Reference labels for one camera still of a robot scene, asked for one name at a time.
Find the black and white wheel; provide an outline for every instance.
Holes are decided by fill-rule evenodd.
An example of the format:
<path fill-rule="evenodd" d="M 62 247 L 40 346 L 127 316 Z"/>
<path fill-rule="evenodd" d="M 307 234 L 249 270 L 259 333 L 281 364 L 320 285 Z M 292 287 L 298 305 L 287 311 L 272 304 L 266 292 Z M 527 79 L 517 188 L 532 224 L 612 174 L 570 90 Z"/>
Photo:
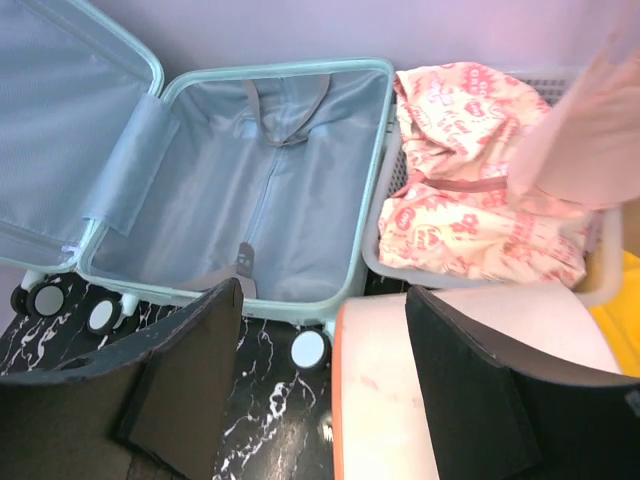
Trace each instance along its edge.
<path fill-rule="evenodd" d="M 87 330 L 96 335 L 108 335 L 120 326 L 122 305 L 118 300 L 107 298 L 98 302 L 87 320 Z"/>
<path fill-rule="evenodd" d="M 57 285 L 40 283 L 33 287 L 25 299 L 27 314 L 33 317 L 53 317 L 64 306 L 64 292 Z"/>
<path fill-rule="evenodd" d="M 27 312 L 27 295 L 28 294 L 29 292 L 27 292 L 24 288 L 22 288 L 22 285 L 18 285 L 16 288 L 13 289 L 13 292 L 11 292 L 11 300 L 10 300 L 11 308 L 18 315 L 24 315 L 24 316 L 29 315 L 29 312 Z"/>
<path fill-rule="evenodd" d="M 331 354 L 331 342 L 324 332 L 303 330 L 291 343 L 291 361 L 301 372 L 325 367 Z"/>

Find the marble floor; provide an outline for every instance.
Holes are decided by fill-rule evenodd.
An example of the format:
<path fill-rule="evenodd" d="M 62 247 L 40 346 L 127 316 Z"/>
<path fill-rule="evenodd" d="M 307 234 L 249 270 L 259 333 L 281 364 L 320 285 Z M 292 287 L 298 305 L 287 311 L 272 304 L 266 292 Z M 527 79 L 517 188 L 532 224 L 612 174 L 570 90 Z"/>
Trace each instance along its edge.
<path fill-rule="evenodd" d="M 49 281 L 67 292 L 63 311 L 53 319 L 13 320 L 0 338 L 0 375 L 53 368 L 132 332 L 102 338 L 88 333 L 84 329 L 87 313 L 109 293 L 73 274 Z M 403 290 L 406 285 L 401 282 L 373 275 L 367 285 L 368 294 Z M 137 328 L 172 311 L 141 304 Z M 214 480 L 333 478 L 332 445 L 321 428 L 330 410 L 330 368 L 300 374 L 289 360 L 289 343 L 295 334 L 296 328 L 289 324 L 244 319 Z"/>

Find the folded clothes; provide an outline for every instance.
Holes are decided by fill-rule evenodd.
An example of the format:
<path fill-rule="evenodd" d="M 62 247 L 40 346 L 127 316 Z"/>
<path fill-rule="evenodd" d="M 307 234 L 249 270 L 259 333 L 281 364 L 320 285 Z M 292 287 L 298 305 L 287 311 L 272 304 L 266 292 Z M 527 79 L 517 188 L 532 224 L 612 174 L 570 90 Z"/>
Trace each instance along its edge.
<path fill-rule="evenodd" d="M 579 282 L 592 215 L 540 216 L 506 201 L 510 155 L 551 110 L 540 95 L 477 63 L 398 72 L 394 87 L 409 181 L 384 204 L 380 261 L 471 279 Z"/>

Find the empty suitcase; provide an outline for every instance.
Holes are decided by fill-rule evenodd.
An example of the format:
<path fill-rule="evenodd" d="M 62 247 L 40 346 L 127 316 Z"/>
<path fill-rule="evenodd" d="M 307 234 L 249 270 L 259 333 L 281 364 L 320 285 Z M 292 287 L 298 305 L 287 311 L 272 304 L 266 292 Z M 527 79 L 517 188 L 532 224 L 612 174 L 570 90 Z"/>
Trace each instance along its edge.
<path fill-rule="evenodd" d="M 245 315 L 297 324 L 363 293 L 389 63 L 216 69 L 163 90 L 153 54 L 87 2 L 0 0 L 0 24 L 0 257 L 28 270 L 18 312 L 57 313 L 45 277 L 73 270 L 123 294 L 94 308 L 97 332 L 231 276 Z"/>

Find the suitcase lid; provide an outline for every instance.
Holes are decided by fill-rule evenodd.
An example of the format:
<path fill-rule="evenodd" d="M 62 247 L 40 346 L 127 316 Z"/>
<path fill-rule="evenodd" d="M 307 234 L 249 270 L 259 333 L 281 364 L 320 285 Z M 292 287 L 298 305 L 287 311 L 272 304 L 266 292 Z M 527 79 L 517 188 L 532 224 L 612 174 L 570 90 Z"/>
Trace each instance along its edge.
<path fill-rule="evenodd" d="M 177 129 L 162 67 L 83 0 L 0 0 L 0 39 L 0 257 L 67 271 L 100 222 L 126 233 L 153 178 L 128 165 Z"/>

